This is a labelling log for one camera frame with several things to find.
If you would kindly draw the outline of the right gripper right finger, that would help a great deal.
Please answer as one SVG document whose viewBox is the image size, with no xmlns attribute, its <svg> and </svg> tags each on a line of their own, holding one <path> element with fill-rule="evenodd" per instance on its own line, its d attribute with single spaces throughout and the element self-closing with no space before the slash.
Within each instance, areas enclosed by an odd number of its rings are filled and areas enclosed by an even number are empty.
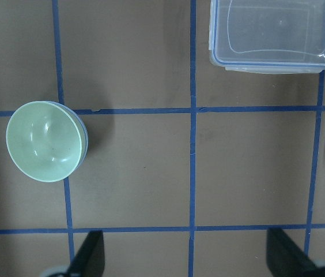
<svg viewBox="0 0 325 277">
<path fill-rule="evenodd" d="M 320 276 L 315 263 L 281 228 L 267 229 L 266 264 L 272 276 Z"/>
</svg>

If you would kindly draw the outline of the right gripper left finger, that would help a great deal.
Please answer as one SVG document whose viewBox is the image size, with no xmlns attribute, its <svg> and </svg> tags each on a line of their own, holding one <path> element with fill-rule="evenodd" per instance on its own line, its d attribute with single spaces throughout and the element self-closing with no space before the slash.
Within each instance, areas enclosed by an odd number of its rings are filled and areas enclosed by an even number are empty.
<svg viewBox="0 0 325 277">
<path fill-rule="evenodd" d="M 65 276 L 101 277 L 105 270 L 105 250 L 103 232 L 88 232 L 75 258 L 70 263 Z"/>
</svg>

